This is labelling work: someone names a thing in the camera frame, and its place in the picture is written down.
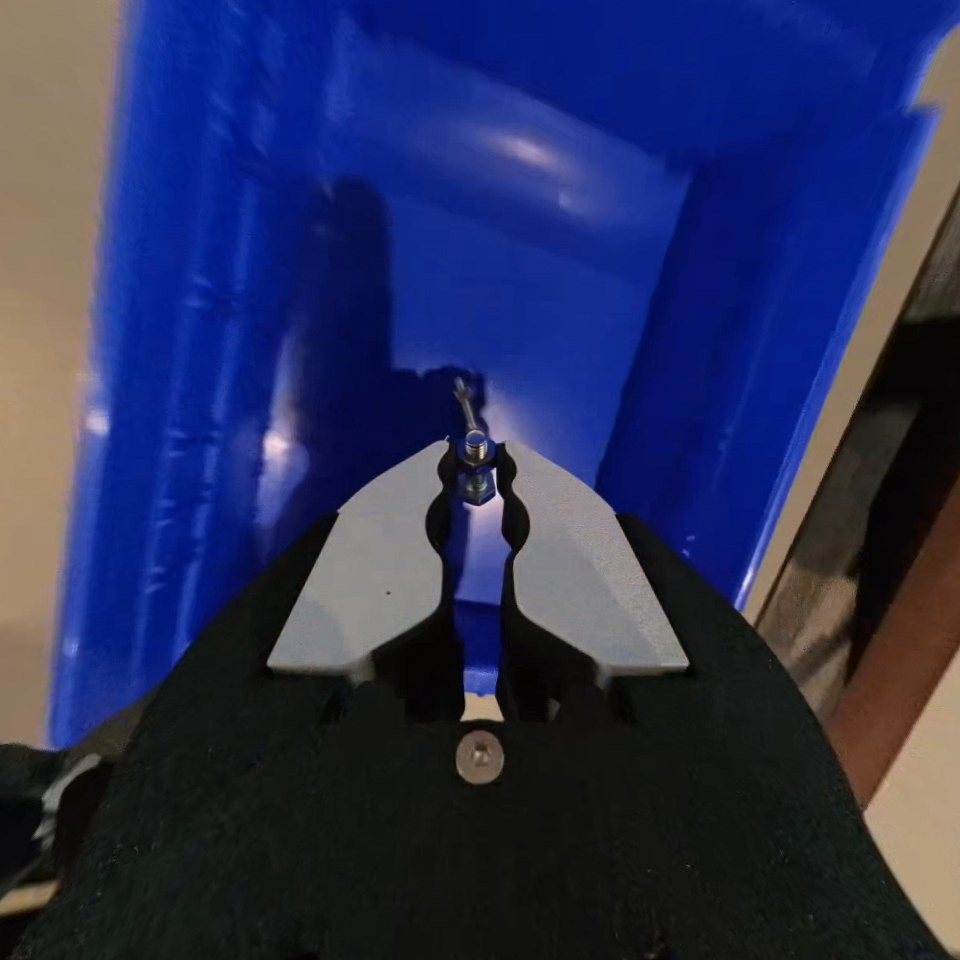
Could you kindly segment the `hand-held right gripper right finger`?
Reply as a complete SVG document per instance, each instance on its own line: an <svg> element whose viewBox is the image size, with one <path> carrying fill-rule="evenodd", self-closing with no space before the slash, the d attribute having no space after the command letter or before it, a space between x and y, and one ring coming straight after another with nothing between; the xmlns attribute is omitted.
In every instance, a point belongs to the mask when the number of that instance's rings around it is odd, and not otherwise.
<svg viewBox="0 0 960 960"><path fill-rule="evenodd" d="M513 603L599 679L681 673L690 660L613 507L521 442L501 447Z"/></svg>

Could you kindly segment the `small metal screw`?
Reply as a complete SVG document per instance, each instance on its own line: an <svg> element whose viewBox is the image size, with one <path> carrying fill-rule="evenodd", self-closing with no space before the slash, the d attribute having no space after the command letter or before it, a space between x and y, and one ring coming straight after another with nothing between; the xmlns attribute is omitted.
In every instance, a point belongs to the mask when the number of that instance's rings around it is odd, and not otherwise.
<svg viewBox="0 0 960 960"><path fill-rule="evenodd" d="M488 428L477 412L474 385L466 378L457 376L453 381L453 396L462 412L465 432L487 433Z"/></svg>

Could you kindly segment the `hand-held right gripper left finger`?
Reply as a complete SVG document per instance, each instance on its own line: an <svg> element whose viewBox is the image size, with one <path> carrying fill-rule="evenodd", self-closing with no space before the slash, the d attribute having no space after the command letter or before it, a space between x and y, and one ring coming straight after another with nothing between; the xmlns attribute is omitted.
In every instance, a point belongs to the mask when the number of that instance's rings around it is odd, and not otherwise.
<svg viewBox="0 0 960 960"><path fill-rule="evenodd" d="M357 679L443 609L455 475L450 440L436 440L342 505L270 652L273 673Z"/></svg>

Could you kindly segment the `blue plastic bin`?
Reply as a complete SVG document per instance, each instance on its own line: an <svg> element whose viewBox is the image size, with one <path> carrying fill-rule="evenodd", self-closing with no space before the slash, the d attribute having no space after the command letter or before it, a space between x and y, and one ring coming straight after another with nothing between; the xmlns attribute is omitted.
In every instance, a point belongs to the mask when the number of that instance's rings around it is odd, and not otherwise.
<svg viewBox="0 0 960 960"><path fill-rule="evenodd" d="M452 436L746 611L958 2L125 2L47 699L73 745Z"/></svg>

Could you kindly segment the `silver hex bolt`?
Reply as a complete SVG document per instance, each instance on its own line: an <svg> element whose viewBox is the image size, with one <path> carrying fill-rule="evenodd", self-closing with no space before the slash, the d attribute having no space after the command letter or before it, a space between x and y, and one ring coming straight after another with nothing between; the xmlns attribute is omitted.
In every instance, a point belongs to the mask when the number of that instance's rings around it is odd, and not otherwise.
<svg viewBox="0 0 960 960"><path fill-rule="evenodd" d="M490 448L497 453L497 445L492 443L487 434L482 432L466 433L458 446L457 454L460 450L466 448L473 455L483 455L480 453L484 448ZM457 496L463 503L482 507L489 503L497 495L497 483L495 469L486 477L475 477L468 479L457 473Z"/></svg>

